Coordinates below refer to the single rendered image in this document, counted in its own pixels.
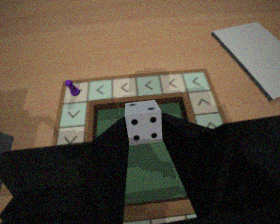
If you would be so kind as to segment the grey die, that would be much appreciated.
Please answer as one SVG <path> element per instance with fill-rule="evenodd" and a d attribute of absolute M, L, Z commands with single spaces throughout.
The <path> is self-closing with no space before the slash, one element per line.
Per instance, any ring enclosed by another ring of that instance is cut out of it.
<path fill-rule="evenodd" d="M 161 110 L 155 100 L 125 103 L 129 146 L 162 142 Z"/>

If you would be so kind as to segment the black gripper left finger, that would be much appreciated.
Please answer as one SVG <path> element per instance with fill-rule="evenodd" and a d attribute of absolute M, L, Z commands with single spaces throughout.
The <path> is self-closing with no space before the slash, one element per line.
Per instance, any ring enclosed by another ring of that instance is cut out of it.
<path fill-rule="evenodd" d="M 129 139 L 125 117 L 91 143 L 10 150 L 0 154 L 0 180 L 17 191 L 82 185 L 102 224 L 123 224 Z"/>

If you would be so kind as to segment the purple pawn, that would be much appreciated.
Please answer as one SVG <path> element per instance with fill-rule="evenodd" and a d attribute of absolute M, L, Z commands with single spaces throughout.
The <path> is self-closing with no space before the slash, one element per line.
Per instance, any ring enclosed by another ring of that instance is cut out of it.
<path fill-rule="evenodd" d="M 80 90 L 78 87 L 75 87 L 71 80 L 67 80 L 65 82 L 65 85 L 70 89 L 70 93 L 73 95 L 73 96 L 77 96 L 79 93 L 80 93 Z"/>

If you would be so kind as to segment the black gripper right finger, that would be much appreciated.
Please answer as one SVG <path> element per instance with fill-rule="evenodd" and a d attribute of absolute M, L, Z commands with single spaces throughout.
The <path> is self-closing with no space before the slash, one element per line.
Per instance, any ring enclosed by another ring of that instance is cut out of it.
<path fill-rule="evenodd" d="M 162 139 L 197 217 L 218 213 L 237 148 L 280 140 L 280 115 L 214 129 L 161 116 Z"/>

